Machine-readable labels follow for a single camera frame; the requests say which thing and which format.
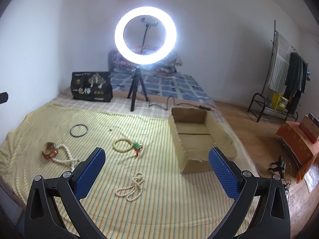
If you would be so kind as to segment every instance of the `black bag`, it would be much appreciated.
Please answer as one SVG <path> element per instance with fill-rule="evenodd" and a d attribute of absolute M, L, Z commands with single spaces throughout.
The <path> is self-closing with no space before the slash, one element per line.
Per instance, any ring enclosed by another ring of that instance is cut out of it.
<path fill-rule="evenodd" d="M 110 102 L 113 98 L 109 72 L 73 72 L 73 99 Z"/>

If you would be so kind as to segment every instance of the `wooden floor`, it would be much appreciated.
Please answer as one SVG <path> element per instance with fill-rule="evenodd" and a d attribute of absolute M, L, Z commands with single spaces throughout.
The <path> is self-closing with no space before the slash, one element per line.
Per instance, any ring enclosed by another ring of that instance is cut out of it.
<path fill-rule="evenodd" d="M 264 120 L 256 123 L 256 118 L 251 113 L 248 114 L 247 109 L 243 107 L 218 101 L 216 101 L 216 105 L 244 144 L 262 177 L 270 177 L 272 175 L 268 171 L 270 163 L 276 162 L 280 155 L 283 156 L 284 162 L 287 164 L 286 179 L 291 180 L 288 205 L 291 220 L 291 238 L 294 238 L 306 224 L 319 203 L 319 186 L 309 194 L 304 180 L 299 184 L 296 183 L 294 177 L 296 177 L 298 167 L 289 151 L 274 138 L 274 134 L 280 126 L 279 124 Z"/>

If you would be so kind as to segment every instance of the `white wall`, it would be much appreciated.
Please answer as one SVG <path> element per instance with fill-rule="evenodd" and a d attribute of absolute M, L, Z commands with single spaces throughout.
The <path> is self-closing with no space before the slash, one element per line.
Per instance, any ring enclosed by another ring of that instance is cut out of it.
<path fill-rule="evenodd" d="M 9 93 L 0 105 L 0 143 L 28 112 L 65 89 L 72 71 L 106 70 L 117 22 L 139 6 L 173 18 L 180 71 L 220 100 L 247 105 L 261 90 L 274 19 L 299 48 L 298 27 L 272 0 L 13 0 L 0 19 L 0 92 Z M 152 31 L 154 38 L 162 33 L 160 26 Z M 140 45 L 139 35 L 130 35 Z"/>
<path fill-rule="evenodd" d="M 274 19 L 277 30 L 299 48 L 298 27 L 272 0 L 64 0 L 63 5 L 62 50 L 73 70 L 106 70 L 117 22 L 133 8 L 154 6 L 176 24 L 180 71 L 194 76 L 210 96 L 237 104 L 249 104 L 262 89 Z M 136 36 L 141 45 L 142 33 Z"/>
<path fill-rule="evenodd" d="M 311 74 L 310 81 L 306 83 L 305 93 L 300 100 L 299 121 L 302 120 L 303 115 L 308 115 L 309 112 L 319 118 L 319 36 L 303 33 L 300 39 L 300 54 L 308 63 Z"/>
<path fill-rule="evenodd" d="M 26 114 L 69 85 L 60 62 L 63 0 L 12 0 L 0 18 L 0 145 Z"/>

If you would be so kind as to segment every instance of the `orange cloth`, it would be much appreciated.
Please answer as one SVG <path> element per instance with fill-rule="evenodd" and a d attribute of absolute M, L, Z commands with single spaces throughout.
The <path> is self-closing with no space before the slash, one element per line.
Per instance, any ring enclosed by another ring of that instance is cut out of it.
<path fill-rule="evenodd" d="M 297 173 L 297 183 L 299 183 L 312 164 L 316 164 L 319 156 L 319 142 L 314 144 L 309 137 L 299 128 L 298 122 L 285 121 L 276 132 L 285 143 L 291 148 L 294 155 L 302 165 Z"/>

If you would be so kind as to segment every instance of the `cardboard package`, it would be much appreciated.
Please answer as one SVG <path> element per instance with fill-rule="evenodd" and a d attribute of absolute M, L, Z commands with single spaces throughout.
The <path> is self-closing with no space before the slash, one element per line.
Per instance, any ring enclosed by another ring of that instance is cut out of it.
<path fill-rule="evenodd" d="M 319 127 L 307 115 L 303 117 L 299 127 L 309 137 L 311 142 L 315 143 L 319 139 Z"/>
<path fill-rule="evenodd" d="M 182 174 L 211 171 L 208 151 L 218 147 L 229 160 L 237 155 L 232 139 L 210 112 L 171 108 L 168 124 Z"/>
<path fill-rule="evenodd" d="M 308 114 L 308 117 L 309 117 L 309 119 L 311 119 L 312 122 L 315 123 L 315 125 L 319 128 L 319 120 L 318 120 L 314 115 L 312 115 L 311 113 Z"/>

